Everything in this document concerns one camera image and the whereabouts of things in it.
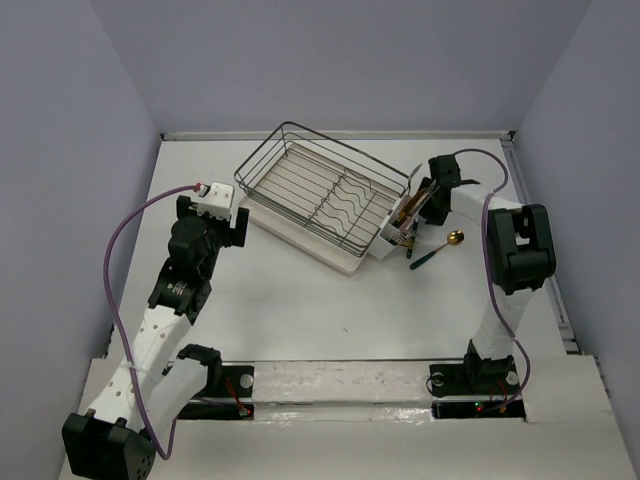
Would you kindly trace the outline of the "silver knife dark handle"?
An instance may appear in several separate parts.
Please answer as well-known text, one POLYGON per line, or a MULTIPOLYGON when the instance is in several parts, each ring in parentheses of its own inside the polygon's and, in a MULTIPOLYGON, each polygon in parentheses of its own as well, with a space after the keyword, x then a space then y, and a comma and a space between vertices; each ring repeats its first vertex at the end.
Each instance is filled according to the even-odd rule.
POLYGON ((435 180, 431 180, 428 185, 425 185, 423 188, 420 188, 416 194, 409 200, 404 208, 405 217, 413 218, 415 217, 419 211, 424 207, 424 205, 429 201, 429 199, 434 195, 434 193, 439 188, 439 185, 435 180))

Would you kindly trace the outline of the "gold spoon green handle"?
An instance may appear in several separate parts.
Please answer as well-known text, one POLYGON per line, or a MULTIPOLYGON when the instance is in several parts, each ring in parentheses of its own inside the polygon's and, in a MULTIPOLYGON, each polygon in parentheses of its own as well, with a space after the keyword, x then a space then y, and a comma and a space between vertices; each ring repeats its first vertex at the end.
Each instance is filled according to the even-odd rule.
POLYGON ((436 254, 438 254, 443 249, 445 249, 446 247, 448 247, 448 246, 457 246, 457 245, 461 244, 464 241, 464 239, 465 239, 465 234, 464 234, 464 232, 462 230, 451 231, 448 234, 447 240, 443 245, 435 248, 431 252, 429 252, 429 253, 423 255, 422 257, 420 257, 418 260, 412 262, 410 264, 409 268, 411 270, 418 269, 419 267, 424 265, 427 261, 432 259, 436 254))

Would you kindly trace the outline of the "silver fork teal handle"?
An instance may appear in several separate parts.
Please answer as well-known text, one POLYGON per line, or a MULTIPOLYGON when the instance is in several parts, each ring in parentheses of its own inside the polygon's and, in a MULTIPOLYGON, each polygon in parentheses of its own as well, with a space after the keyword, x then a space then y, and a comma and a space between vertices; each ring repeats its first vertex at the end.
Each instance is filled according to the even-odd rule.
POLYGON ((411 259, 413 252, 419 243, 419 234, 416 228, 409 228, 407 230, 399 231, 391 237, 391 242, 399 247, 405 249, 405 257, 411 259))

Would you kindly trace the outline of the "gold knife green handle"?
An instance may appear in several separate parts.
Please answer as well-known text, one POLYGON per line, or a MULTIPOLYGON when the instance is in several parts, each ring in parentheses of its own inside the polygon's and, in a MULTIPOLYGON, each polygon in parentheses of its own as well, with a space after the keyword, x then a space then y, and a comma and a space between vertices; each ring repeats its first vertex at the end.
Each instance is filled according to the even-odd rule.
POLYGON ((405 221, 405 218, 411 214, 411 212, 414 210, 414 207, 422 201, 426 194, 427 192, 425 189, 418 190, 417 193, 412 196, 401 208, 396 218, 396 223, 402 224, 405 221))

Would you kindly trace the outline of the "silver spoon pink handle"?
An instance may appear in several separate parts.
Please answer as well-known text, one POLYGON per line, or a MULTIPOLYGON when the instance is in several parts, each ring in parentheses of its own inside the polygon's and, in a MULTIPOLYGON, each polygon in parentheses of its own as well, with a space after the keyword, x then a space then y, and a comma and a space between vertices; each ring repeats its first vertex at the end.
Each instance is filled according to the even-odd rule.
MULTIPOLYGON (((422 168, 422 163, 418 164, 414 168, 414 170, 411 172, 411 174, 409 175, 409 185, 412 185, 412 180, 414 176, 419 172, 421 168, 422 168)), ((405 222, 405 218, 409 216, 410 210, 416 204, 416 202, 418 201, 418 197, 420 195, 421 195, 420 189, 418 189, 414 194, 409 193, 403 198, 401 203, 401 209, 399 210, 398 217, 397 217, 397 221, 399 222, 400 225, 402 225, 405 222)))

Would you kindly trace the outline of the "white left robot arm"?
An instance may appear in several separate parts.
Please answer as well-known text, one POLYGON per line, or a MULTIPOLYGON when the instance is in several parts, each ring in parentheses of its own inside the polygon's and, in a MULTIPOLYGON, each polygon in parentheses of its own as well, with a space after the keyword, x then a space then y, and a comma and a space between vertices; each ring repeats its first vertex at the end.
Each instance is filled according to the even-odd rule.
POLYGON ((89 406, 63 424, 67 460, 78 477, 147 478, 156 459, 170 458, 181 410, 220 386, 220 352, 179 343, 208 300, 221 250, 244 246, 249 212, 233 206, 230 185, 198 184, 193 190, 193 197, 183 187, 173 191, 176 221, 168 257, 135 336, 128 337, 121 317, 114 318, 122 360, 89 406))

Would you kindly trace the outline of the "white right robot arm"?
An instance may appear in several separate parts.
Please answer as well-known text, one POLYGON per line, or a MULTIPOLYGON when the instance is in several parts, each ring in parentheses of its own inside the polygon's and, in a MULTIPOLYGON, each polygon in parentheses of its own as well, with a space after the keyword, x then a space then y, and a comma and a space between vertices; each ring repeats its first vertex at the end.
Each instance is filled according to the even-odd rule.
POLYGON ((441 226, 451 213, 480 228, 481 248, 489 303, 467 352, 453 372, 434 375, 443 384, 453 382, 482 392, 503 380, 514 365, 513 348, 519 345, 517 330, 534 293, 555 274, 556 256, 547 209, 523 205, 499 194, 509 181, 508 169, 496 155, 469 148, 439 155, 428 161, 423 181, 434 190, 420 211, 425 222, 441 226), (477 153, 493 159, 502 171, 500 183, 488 190, 480 182, 464 179, 457 157, 477 153))

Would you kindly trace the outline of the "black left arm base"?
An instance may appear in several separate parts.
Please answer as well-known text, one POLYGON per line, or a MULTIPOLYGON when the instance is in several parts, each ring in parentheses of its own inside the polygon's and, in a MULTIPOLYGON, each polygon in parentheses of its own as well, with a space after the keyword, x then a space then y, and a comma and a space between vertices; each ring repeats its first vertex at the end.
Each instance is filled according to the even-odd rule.
POLYGON ((245 421, 254 418, 254 366, 222 366, 219 382, 206 386, 178 415, 179 420, 245 421))

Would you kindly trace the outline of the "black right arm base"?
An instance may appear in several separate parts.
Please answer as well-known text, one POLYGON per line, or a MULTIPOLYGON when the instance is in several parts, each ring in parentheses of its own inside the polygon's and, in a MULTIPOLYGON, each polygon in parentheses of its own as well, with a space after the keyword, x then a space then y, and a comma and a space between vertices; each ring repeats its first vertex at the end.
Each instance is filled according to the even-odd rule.
POLYGON ((469 350, 461 362, 430 365, 425 387, 437 420, 526 418, 512 355, 482 359, 469 350))

